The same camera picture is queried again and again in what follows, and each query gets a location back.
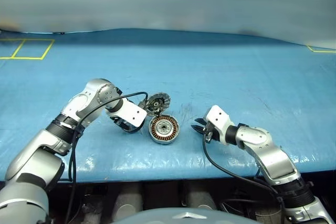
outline blue table surface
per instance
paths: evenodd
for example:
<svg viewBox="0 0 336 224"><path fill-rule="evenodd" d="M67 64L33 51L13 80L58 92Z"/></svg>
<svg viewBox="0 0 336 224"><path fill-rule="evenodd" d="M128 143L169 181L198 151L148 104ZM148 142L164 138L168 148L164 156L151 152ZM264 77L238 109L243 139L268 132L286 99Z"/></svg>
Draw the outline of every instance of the blue table surface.
<svg viewBox="0 0 336 224"><path fill-rule="evenodd" d="M241 35L117 29L34 35L2 32L0 57L20 41L54 39L43 60L0 59L0 177L16 154L93 78L124 94L166 92L166 113L180 134L170 145L152 141L147 118L128 134L102 114L80 139L79 182L227 177L205 158L202 138L190 127L213 104L237 124L267 129L301 172L336 169L336 54ZM26 41L15 57L40 57L48 43ZM237 146L211 142L215 161L253 175L252 157ZM62 157L68 168L69 155Z"/></svg>

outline circular metal part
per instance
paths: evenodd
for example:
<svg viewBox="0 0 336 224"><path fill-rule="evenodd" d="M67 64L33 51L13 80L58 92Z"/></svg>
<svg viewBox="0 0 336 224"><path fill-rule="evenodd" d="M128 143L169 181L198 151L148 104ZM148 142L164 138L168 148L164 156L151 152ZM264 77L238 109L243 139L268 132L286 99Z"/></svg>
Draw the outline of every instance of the circular metal part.
<svg viewBox="0 0 336 224"><path fill-rule="evenodd" d="M103 85L97 92L97 101L102 104L115 97L115 87L111 84Z"/></svg>
<svg viewBox="0 0 336 224"><path fill-rule="evenodd" d="M165 111L170 104L170 97L166 93L156 93L148 98L148 103L144 107L147 115L154 116Z"/></svg>
<svg viewBox="0 0 336 224"><path fill-rule="evenodd" d="M180 127L177 120L170 115L159 115L153 117L149 123L149 132L159 144L172 143L179 134Z"/></svg>

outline silver robot link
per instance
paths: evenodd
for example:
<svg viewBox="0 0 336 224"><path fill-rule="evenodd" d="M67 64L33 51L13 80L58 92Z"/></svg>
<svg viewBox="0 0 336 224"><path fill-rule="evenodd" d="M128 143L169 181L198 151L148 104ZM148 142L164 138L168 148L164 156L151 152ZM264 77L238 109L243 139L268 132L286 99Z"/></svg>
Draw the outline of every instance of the silver robot link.
<svg viewBox="0 0 336 224"><path fill-rule="evenodd" d="M60 156L68 154L78 122L100 104L120 97L121 91L110 81L93 79L74 96L61 113L28 143L14 158L5 175L5 187L0 191L1 224L48 224L46 191L54 187L64 171ZM83 131L102 112L117 116L139 127L146 111L126 98L111 101L85 118Z"/></svg>
<svg viewBox="0 0 336 224"><path fill-rule="evenodd" d="M235 126L217 105L196 121L204 127L193 128L204 134L206 142L215 139L224 145L237 145L255 159L266 182L279 193L289 221L334 224L319 198L312 194L310 184L303 181L290 157L273 143L268 131L245 124Z"/></svg>

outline gray wall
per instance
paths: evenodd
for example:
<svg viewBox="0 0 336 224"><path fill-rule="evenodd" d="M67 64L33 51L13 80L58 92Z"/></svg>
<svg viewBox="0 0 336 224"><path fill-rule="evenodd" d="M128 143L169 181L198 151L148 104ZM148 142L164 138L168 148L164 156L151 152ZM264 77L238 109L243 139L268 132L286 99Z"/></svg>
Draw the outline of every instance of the gray wall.
<svg viewBox="0 0 336 224"><path fill-rule="evenodd" d="M253 34L336 48L336 0L0 0L0 29L155 28Z"/></svg>

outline yellow tape line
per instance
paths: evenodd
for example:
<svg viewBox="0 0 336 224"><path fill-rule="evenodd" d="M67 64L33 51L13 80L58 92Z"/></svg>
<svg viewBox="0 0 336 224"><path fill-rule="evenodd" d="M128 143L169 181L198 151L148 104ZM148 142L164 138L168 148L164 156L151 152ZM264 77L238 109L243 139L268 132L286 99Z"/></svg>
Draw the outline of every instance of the yellow tape line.
<svg viewBox="0 0 336 224"><path fill-rule="evenodd" d="M336 54L336 50L332 51L332 50L315 50L313 49L311 46L306 45L310 51L312 52L324 52L324 53L328 53L328 54Z"/></svg>
<svg viewBox="0 0 336 224"><path fill-rule="evenodd" d="M20 41L22 40L22 42L20 43L20 45L15 49L14 53L10 56L10 57L0 57L0 59L3 60L43 60L44 57L47 55L48 51L51 49L51 47L53 46L55 40L54 39L0 39L0 41ZM41 57L16 57L17 53L20 51L21 47L23 46L23 44L27 41L50 41L49 46L47 47L47 49L44 51L43 55Z"/></svg>

